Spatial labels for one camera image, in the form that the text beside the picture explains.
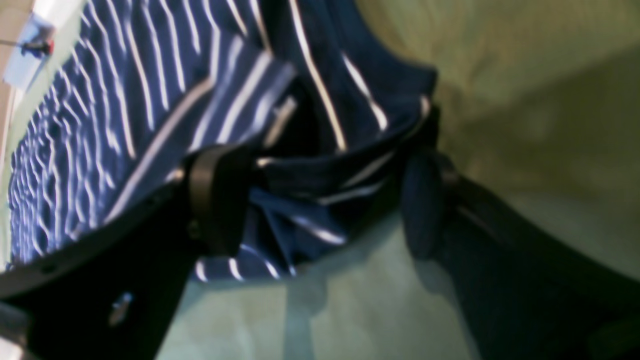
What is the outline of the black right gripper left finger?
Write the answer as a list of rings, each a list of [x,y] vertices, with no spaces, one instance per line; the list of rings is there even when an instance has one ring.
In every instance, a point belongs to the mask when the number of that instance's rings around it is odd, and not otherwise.
[[[217,145],[80,241],[1,275],[3,360],[152,360],[195,262],[235,256],[253,155]]]

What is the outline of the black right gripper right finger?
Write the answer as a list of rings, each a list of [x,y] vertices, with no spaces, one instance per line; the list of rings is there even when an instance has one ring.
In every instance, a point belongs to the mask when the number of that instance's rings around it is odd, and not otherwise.
[[[569,248],[430,150],[404,158],[407,247],[450,276],[484,360],[637,360],[639,281]]]

